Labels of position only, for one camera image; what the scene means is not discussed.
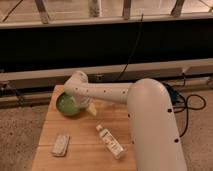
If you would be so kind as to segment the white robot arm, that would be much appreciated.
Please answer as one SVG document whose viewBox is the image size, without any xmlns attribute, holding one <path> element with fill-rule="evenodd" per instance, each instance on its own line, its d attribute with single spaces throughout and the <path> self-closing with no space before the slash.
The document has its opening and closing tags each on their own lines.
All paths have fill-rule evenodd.
<svg viewBox="0 0 213 171">
<path fill-rule="evenodd" d="M 84 72 L 76 71 L 64 91 L 77 103 L 96 98 L 127 105 L 137 171 L 187 171 L 170 95 L 159 81 L 89 83 Z"/>
</svg>

